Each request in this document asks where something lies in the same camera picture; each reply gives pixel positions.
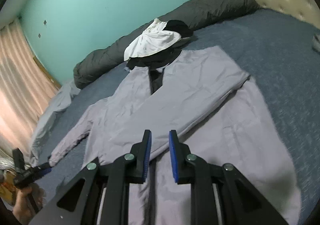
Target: dark gray comforter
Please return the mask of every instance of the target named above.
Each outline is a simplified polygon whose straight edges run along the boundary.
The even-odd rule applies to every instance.
[[[303,224],[320,197],[320,55],[312,49],[314,33],[316,28],[310,24],[263,9],[198,30],[197,40],[186,47],[198,50],[220,45],[256,79],[295,165],[302,196],[299,224]],[[53,129],[40,163],[47,161],[87,106],[113,93],[120,82],[115,76],[120,80],[126,76],[122,67],[124,64],[103,75],[75,98]],[[39,180],[47,191],[47,200],[64,177],[68,181],[80,170],[85,142]]]
[[[255,12],[259,5],[255,0],[190,0],[177,9],[159,17],[161,21],[182,20],[193,31],[226,19],[234,19]],[[151,23],[137,28],[119,38],[106,49],[91,52],[73,69],[75,84],[82,89],[123,62],[124,50]]]

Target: metal screw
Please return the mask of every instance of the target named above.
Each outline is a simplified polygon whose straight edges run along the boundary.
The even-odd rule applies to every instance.
[[[124,159],[125,160],[133,160],[134,159],[134,154],[131,154],[131,153],[125,154],[124,155]]]
[[[234,166],[232,164],[224,164],[223,168],[226,169],[227,171],[232,171],[234,169]]]
[[[87,164],[87,169],[88,170],[94,170],[94,169],[96,169],[97,168],[97,164],[96,163],[89,163],[89,164]]]
[[[194,154],[189,154],[189,155],[187,155],[187,159],[189,161],[195,161],[197,159],[197,156]]]

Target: gray pillow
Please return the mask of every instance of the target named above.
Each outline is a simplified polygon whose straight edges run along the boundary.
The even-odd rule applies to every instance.
[[[255,0],[190,0],[175,10],[160,16],[161,21],[182,20],[193,31],[226,19],[234,19],[255,12]],[[124,50],[152,21],[127,36],[119,38],[106,49],[91,52],[73,69],[75,84],[82,89],[123,62]]]

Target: blue gripper pad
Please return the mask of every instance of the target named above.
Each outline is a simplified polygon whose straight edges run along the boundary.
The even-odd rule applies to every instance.
[[[172,139],[172,132],[169,132],[169,150],[170,150],[170,156],[171,156],[171,166],[172,166],[172,174],[174,181],[177,183],[178,182],[178,164],[177,164],[177,156],[174,148],[174,142]]]
[[[149,132],[146,154],[144,156],[144,161],[143,161],[143,179],[144,179],[144,182],[146,181],[147,174],[148,174],[150,153],[151,153],[151,132]]]

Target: peach curtain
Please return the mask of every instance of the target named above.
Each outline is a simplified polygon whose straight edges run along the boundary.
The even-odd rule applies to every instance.
[[[57,89],[36,65],[18,19],[0,30],[0,155],[27,157],[39,116]]]

